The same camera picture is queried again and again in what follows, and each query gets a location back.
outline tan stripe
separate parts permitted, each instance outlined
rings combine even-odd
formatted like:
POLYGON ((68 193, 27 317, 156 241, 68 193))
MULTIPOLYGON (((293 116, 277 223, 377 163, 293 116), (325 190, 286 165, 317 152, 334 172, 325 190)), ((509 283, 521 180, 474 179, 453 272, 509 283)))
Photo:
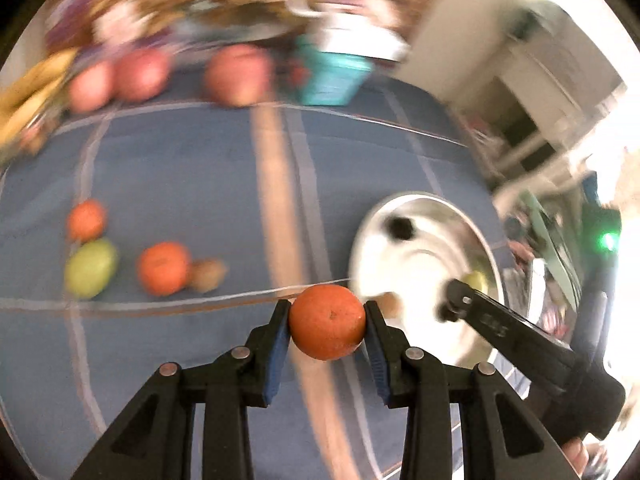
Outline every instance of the tan stripe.
MULTIPOLYGON (((252 108, 252 134, 265 251, 274 287, 308 283, 296 222, 291 170, 278 107, 252 108)), ((328 363, 291 345, 290 356, 324 462, 334 480, 359 479, 328 363)))

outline orange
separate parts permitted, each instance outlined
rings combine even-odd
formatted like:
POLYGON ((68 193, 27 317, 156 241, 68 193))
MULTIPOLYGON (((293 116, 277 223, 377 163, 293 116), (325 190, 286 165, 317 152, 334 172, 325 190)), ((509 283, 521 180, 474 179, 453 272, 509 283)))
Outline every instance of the orange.
POLYGON ((364 307, 340 285, 313 285, 289 311, 293 342, 314 359, 332 361, 352 353, 365 332, 364 307))
POLYGON ((107 210, 95 198, 79 203, 66 218, 69 238, 82 243, 102 236, 106 224, 107 210))
POLYGON ((182 290, 189 281, 191 255, 177 242, 149 247, 138 259, 138 279, 153 296, 168 296, 182 290))

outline green light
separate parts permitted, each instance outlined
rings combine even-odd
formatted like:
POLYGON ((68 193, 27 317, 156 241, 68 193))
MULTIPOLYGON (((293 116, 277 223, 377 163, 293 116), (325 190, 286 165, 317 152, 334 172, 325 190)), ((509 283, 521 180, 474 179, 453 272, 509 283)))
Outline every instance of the green light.
POLYGON ((607 251, 615 251, 618 248, 619 236, 616 233, 606 233, 600 238, 600 246, 607 251))

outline metal screw head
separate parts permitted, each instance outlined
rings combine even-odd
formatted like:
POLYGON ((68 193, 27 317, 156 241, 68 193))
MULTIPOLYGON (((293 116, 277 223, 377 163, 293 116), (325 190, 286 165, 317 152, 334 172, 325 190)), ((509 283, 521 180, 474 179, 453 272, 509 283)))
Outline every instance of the metal screw head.
POLYGON ((409 348, 404 351, 404 355, 413 361, 419 361, 424 357, 424 350, 415 346, 409 346, 409 348))
POLYGON ((478 363, 478 371, 482 374, 482 375, 493 375, 495 374, 495 366, 493 366, 491 363, 478 363))
POLYGON ((160 375, 164 377, 171 377, 178 371, 178 365, 176 363, 164 363, 160 365, 160 375))
POLYGON ((247 359, 251 354, 251 350, 249 350, 246 346, 236 346, 231 351, 231 357, 234 359, 247 359))

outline green fruit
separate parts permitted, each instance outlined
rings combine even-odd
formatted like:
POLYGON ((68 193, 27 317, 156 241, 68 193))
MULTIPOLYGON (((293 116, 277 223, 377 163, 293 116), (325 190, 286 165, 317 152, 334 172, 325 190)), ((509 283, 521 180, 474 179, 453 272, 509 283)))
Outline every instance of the green fruit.
POLYGON ((489 283, 487 282, 486 276, 479 270, 473 270, 472 272, 465 274, 462 281, 478 292, 482 292, 483 294, 487 294, 489 292, 489 283))
POLYGON ((97 296, 109 284, 118 267, 118 251, 106 238, 80 247, 65 267, 65 288, 81 300, 97 296))

